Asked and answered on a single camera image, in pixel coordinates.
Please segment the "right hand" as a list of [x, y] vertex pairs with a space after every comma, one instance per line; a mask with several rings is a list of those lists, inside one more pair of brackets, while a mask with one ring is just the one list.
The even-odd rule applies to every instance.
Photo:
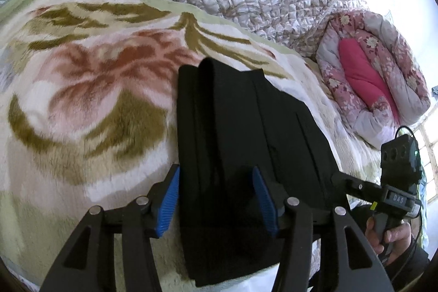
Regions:
[[[384, 251], [384, 246], [380, 243], [378, 235], [374, 230], [374, 225], [375, 220], [373, 217], [370, 217], [367, 220], [365, 237], [367, 238], [367, 241], [370, 243], [376, 255], [381, 255]], [[408, 250], [408, 248], [410, 247], [411, 240], [411, 226], [407, 222], [403, 222], [401, 225], [388, 230], [384, 234], [384, 243], [392, 243], [393, 249], [388, 257], [386, 265], [392, 264], [401, 255], [403, 255], [403, 253], [406, 252], [406, 250]]]

